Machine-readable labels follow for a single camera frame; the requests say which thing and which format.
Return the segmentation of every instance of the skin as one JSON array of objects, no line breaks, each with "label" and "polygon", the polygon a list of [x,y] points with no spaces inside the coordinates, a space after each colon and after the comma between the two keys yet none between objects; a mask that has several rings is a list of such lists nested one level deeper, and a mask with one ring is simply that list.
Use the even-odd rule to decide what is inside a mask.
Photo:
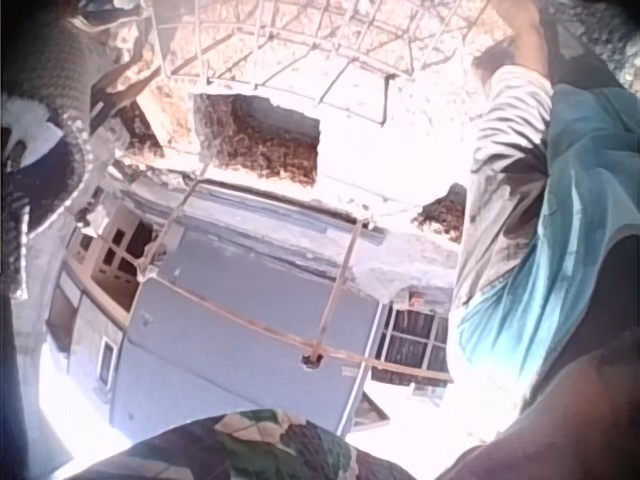
[{"label": "skin", "polygon": [[540,13],[531,0],[495,0],[496,13],[513,31],[515,63],[549,75],[547,44]]},{"label": "skin", "polygon": [[439,480],[640,478],[640,330],[565,368],[504,434]]}]

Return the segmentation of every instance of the camouflage fabric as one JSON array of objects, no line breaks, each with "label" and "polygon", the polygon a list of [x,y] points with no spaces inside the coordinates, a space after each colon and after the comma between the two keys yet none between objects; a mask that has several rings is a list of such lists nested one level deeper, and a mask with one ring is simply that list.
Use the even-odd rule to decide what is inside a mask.
[{"label": "camouflage fabric", "polygon": [[72,478],[413,479],[398,465],[280,410],[251,410],[188,423]]}]

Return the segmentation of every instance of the window frame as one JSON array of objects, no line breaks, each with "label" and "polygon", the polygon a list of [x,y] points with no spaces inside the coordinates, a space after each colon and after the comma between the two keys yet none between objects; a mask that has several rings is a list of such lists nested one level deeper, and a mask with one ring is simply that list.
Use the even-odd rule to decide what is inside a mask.
[{"label": "window frame", "polygon": [[[109,365],[109,374],[107,384],[105,385],[100,378],[100,372],[102,371],[102,364],[104,362],[104,351],[106,344],[113,349],[113,356],[111,357],[111,365]],[[102,342],[100,343],[100,353],[98,354],[98,364],[96,366],[96,379],[101,387],[105,388],[106,391],[111,390],[111,386],[113,384],[113,374],[116,366],[116,359],[118,358],[118,347],[114,342],[109,340],[104,335],[102,336]]]}]

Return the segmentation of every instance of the rebar grid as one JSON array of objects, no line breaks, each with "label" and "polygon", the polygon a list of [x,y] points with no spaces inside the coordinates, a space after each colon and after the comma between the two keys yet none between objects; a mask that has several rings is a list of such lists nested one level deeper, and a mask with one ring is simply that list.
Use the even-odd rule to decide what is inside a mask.
[{"label": "rebar grid", "polygon": [[[331,89],[336,85],[340,76],[345,72],[347,67],[356,61],[362,64],[363,67],[378,73],[383,78],[389,78],[391,76],[391,77],[401,77],[409,81],[413,79],[413,73],[414,73],[414,68],[412,65],[413,62],[410,62],[410,68],[408,71],[403,70],[401,68],[396,67],[395,65],[389,64],[387,62],[384,62],[382,60],[378,60],[372,57],[369,54],[369,52],[363,51],[362,49],[364,39],[367,33],[371,30],[371,27],[373,26],[378,27],[376,17],[383,1],[389,1],[389,0],[377,0],[368,18],[364,19],[364,22],[363,22],[360,16],[356,15],[357,0],[352,0],[348,8],[346,8],[344,11],[338,34],[334,39],[324,39],[319,37],[319,31],[322,25],[323,18],[325,17],[327,12],[331,10],[329,5],[329,0],[325,0],[321,7],[314,5],[313,2],[308,2],[307,4],[298,4],[298,3],[291,3],[291,2],[286,2],[282,0],[257,0],[256,18],[253,21],[253,24],[249,23],[250,22],[249,20],[247,21],[247,23],[202,21],[200,18],[201,12],[202,12],[200,0],[194,0],[194,4],[195,4],[194,5],[195,7],[194,22],[181,21],[181,22],[170,22],[170,23],[159,24],[157,12],[155,12],[153,10],[154,7],[152,7],[153,28],[154,28],[155,38],[156,38],[156,44],[158,47],[158,51],[156,53],[160,57],[162,72],[164,76],[168,79],[182,78],[182,79],[188,79],[191,82],[193,81],[197,82],[198,76],[180,74],[179,72],[180,70],[183,70],[184,68],[186,68],[193,61],[198,60],[200,63],[200,72],[201,72],[200,78],[201,78],[202,84],[205,87],[215,82],[215,83],[239,84],[239,85],[248,84],[250,86],[250,89],[254,91],[257,90],[258,88],[272,90],[274,88],[267,85],[266,81],[262,83],[259,81],[260,68],[259,68],[258,58],[259,58],[260,49],[264,47],[266,43],[268,43],[269,41],[271,41],[276,37],[279,40],[290,41],[293,43],[302,42],[303,44],[306,44],[309,47],[309,51],[313,49],[318,49],[318,50],[329,52],[329,61],[327,62],[328,67],[325,73],[325,77],[326,77],[326,82],[324,83],[325,86],[323,90],[319,92],[316,98],[310,99],[312,102],[316,104],[316,106],[320,104],[327,104],[325,102],[325,98],[327,97]],[[270,16],[271,18],[268,22],[263,22],[262,16],[265,9],[265,4],[267,2],[272,3],[272,10],[271,10],[271,16]],[[317,23],[315,24],[313,34],[306,34],[306,33],[288,30],[287,28],[276,27],[274,25],[275,13],[276,13],[275,11],[277,8],[276,2],[278,2],[281,5],[289,5],[289,6],[296,6],[298,8],[304,8],[305,11],[317,12],[318,20],[317,20]],[[412,14],[413,12],[416,12],[416,11],[418,12],[418,14],[415,16],[411,15],[412,23],[410,24],[409,27],[405,29],[400,29],[400,33],[393,33],[394,35],[396,35],[396,38],[393,39],[393,41],[401,40],[406,46],[406,48],[409,50],[410,58],[413,58],[412,44],[419,42],[419,40],[415,38],[415,35],[416,35],[417,29],[420,26],[420,23],[425,17],[425,12],[427,11],[427,7],[424,6],[424,2],[421,2],[421,4],[416,4],[415,0],[403,0],[403,2],[410,5]],[[424,55],[424,57],[421,60],[422,68],[426,68],[429,56],[431,55],[433,50],[436,48],[438,42],[442,38],[442,35],[446,32],[447,26],[451,23],[451,20],[457,13],[461,4],[462,4],[461,0],[456,0],[455,4],[451,7],[447,16],[443,20],[441,20],[441,25],[436,35],[427,44],[427,47],[426,47],[427,53]],[[356,44],[352,48],[347,45],[344,45],[342,43],[342,38],[347,28],[352,26],[352,22],[354,21],[354,19],[358,19],[358,23],[359,23],[359,26],[361,27],[361,30],[358,35]],[[162,51],[162,47],[160,44],[159,31],[162,29],[179,28],[179,27],[187,27],[187,26],[193,28],[194,36],[196,37],[194,42],[196,45],[196,55],[194,56],[195,58],[190,57],[190,59],[188,59],[187,61],[182,62],[182,64],[179,67],[173,69],[172,71],[168,71],[167,66],[165,64],[165,58],[167,57],[166,54],[168,52]],[[213,78],[209,78],[209,69],[205,65],[203,51],[207,50],[208,52],[210,52],[212,50],[211,48],[212,45],[215,44],[216,46],[218,46],[224,43],[216,39],[213,41],[211,45],[208,45],[205,48],[202,47],[201,30],[203,28],[211,28],[211,27],[233,28],[233,34],[231,35],[231,38],[236,34],[253,35],[254,37],[253,51],[249,52],[243,57],[243,60],[246,60],[249,57],[252,57],[253,69],[252,69],[251,79],[249,81],[223,79],[223,78],[220,78],[221,75],[216,75]],[[383,31],[389,31],[389,29],[386,27],[388,26],[381,26],[379,28]],[[266,41],[261,44],[260,40],[261,40],[261,33],[263,30],[266,30],[267,38],[266,38]],[[334,68],[335,57],[341,57],[345,60],[345,64],[343,67],[339,69]],[[278,88],[275,90],[283,92],[283,89],[281,88]],[[291,93],[297,96],[302,96],[304,98],[309,98],[306,95],[300,95],[294,91],[288,91],[288,93]],[[371,119],[369,117],[363,117],[363,118],[382,125],[384,124],[384,119],[386,118],[386,112],[382,113],[381,115],[382,120]]]}]

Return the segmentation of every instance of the wall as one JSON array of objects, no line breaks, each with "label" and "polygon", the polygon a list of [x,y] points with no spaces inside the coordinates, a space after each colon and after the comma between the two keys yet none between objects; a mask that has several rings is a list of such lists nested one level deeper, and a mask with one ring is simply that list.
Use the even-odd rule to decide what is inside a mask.
[{"label": "wall", "polygon": [[123,333],[86,295],[80,300],[76,326],[69,355],[69,376],[82,389],[93,407],[109,420],[111,393],[104,389],[97,375],[102,338],[109,339],[117,348]]},{"label": "wall", "polygon": [[[308,339],[315,338],[331,290],[329,282],[193,232],[167,257],[161,275],[175,276],[179,287],[243,316]],[[363,353],[377,309],[376,300],[344,292],[326,343]],[[196,418],[278,407],[336,431],[356,386],[357,365],[327,358],[308,372],[300,365],[305,353],[149,280],[122,350],[113,425],[138,441]]]}]

